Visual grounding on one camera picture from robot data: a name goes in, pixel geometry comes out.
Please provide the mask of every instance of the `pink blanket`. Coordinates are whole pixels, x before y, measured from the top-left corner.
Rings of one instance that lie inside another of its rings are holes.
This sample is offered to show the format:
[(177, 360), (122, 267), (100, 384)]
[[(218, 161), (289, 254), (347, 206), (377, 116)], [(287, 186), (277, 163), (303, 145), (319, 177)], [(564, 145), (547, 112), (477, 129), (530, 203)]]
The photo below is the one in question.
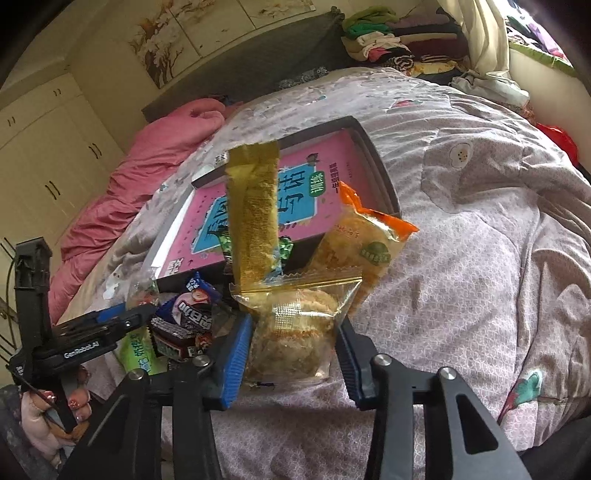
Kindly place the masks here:
[(61, 243), (59, 270), (51, 279), (49, 312), (57, 322), (86, 276), (121, 236), (161, 183), (219, 130), (231, 108), (199, 99), (147, 125), (112, 173), (106, 193), (91, 203)]

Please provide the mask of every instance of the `screw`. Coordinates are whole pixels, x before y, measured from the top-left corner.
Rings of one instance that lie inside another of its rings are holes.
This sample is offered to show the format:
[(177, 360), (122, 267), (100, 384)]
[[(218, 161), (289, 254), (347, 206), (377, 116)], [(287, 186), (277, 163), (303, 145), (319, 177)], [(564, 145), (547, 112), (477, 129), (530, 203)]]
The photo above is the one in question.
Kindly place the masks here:
[(206, 367), (209, 365), (210, 361), (211, 360), (207, 355), (198, 355), (195, 358), (193, 358), (193, 365), (195, 365), (196, 367)]
[(376, 365), (381, 365), (382, 367), (387, 367), (389, 364), (392, 363), (392, 357), (389, 356), (387, 353), (378, 353), (374, 357), (374, 363)]
[(453, 380), (457, 377), (457, 372), (452, 367), (443, 367), (439, 371), (439, 375), (446, 380)]
[(127, 374), (127, 376), (130, 377), (131, 380), (141, 380), (145, 377), (145, 374), (146, 372), (142, 368), (134, 368)]

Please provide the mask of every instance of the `beige curtain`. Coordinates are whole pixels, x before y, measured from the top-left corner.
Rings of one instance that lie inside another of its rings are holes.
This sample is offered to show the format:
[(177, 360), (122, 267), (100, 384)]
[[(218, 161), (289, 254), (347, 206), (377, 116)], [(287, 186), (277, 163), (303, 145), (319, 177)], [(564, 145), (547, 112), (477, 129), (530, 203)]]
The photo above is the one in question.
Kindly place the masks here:
[(438, 0), (468, 39), (472, 70), (509, 78), (509, 44), (505, 21), (495, 0)]

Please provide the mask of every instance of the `yellow snack package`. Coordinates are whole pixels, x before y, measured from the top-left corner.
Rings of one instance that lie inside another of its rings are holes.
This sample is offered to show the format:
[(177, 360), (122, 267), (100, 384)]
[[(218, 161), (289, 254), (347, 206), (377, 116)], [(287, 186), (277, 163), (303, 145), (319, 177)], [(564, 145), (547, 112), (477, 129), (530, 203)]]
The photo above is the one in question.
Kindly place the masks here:
[(349, 313), (353, 313), (418, 228), (400, 218), (364, 208), (357, 193), (342, 181), (339, 182), (339, 196), (343, 212), (325, 233), (306, 271), (361, 268), (363, 283), (349, 309)]
[(349, 310), (361, 271), (284, 275), (251, 284), (234, 298), (258, 317), (244, 379), (303, 387), (328, 377), (336, 328)]
[(234, 281), (241, 287), (280, 271), (276, 141), (230, 150), (226, 165)]

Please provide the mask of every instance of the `headboard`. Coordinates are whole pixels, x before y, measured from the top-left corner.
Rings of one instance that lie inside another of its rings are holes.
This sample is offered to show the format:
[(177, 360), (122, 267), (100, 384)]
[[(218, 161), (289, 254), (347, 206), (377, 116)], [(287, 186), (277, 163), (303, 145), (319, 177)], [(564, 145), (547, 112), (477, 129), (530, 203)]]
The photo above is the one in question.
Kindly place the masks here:
[(209, 60), (169, 87), (142, 110), (153, 122), (175, 108), (208, 95), (249, 102), (275, 92), (281, 80), (318, 67), (352, 67), (340, 40), (344, 15), (328, 13), (264, 32)]

